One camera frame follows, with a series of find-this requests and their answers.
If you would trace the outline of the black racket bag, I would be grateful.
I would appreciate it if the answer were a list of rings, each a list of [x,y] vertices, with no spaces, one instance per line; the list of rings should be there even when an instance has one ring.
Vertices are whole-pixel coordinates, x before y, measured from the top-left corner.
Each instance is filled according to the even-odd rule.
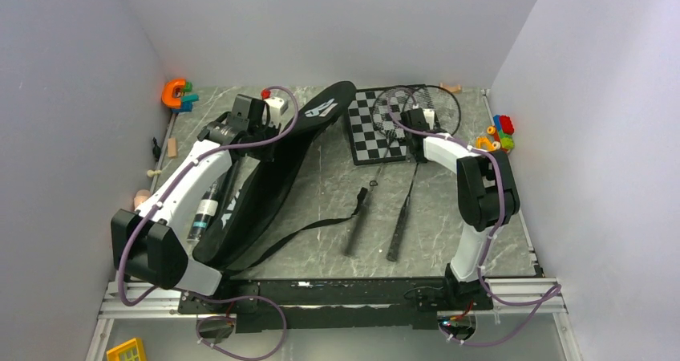
[[[225,270],[256,243],[281,210],[312,143],[347,111],[356,91],[351,81],[334,83],[299,109],[292,131],[273,145],[273,159],[246,178],[231,217],[200,239],[197,261]]]

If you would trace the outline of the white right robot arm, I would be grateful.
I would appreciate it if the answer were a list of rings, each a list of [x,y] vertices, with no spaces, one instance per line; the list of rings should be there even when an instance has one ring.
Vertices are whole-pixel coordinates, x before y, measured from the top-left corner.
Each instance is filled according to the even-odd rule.
[[[496,235],[520,206],[512,167],[502,150],[486,151],[446,132],[429,130],[434,119],[422,108],[390,114],[396,126],[411,140],[411,152],[456,175],[459,214],[463,232],[448,267],[455,279],[442,287],[447,306],[460,309],[472,300],[469,282],[479,281]]]

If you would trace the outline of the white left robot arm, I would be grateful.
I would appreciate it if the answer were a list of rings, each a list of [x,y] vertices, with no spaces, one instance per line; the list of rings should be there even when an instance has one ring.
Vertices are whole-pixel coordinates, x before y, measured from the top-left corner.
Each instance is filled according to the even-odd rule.
[[[151,288],[199,294],[209,312],[223,311],[230,290],[222,273],[196,260],[178,231],[186,227],[208,187],[226,174],[240,156],[264,152],[292,132],[296,120],[284,121],[295,97],[283,99],[265,89],[260,97],[237,95],[231,110],[206,124],[187,157],[146,201],[132,211],[119,210],[111,219],[117,287],[124,304],[125,278],[150,283]]]

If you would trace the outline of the black shuttlecock tube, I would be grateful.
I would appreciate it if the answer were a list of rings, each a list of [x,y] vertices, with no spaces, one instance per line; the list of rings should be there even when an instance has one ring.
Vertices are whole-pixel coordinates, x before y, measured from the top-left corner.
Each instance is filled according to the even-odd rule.
[[[193,218],[191,228],[188,232],[188,244],[195,245],[215,217],[223,181],[223,176],[220,176],[210,185],[200,199],[195,217]]]

